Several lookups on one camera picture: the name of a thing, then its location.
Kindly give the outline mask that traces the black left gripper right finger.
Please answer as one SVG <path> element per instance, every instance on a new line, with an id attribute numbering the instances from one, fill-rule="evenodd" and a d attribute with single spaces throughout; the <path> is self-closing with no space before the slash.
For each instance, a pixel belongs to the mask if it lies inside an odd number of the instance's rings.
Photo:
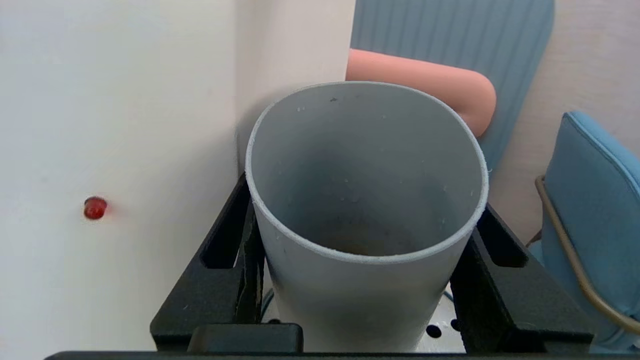
<path id="1" fill-rule="evenodd" d="M 589 317 L 487 206 L 450 280 L 467 353 L 587 353 Z"/>

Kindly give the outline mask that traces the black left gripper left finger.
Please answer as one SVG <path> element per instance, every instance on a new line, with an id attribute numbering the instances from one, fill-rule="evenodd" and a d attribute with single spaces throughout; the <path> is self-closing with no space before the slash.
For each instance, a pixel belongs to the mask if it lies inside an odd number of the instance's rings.
<path id="1" fill-rule="evenodd" d="M 244 175 L 150 323 L 158 351 L 185 351 L 196 329 L 256 324 L 265 249 Z"/>

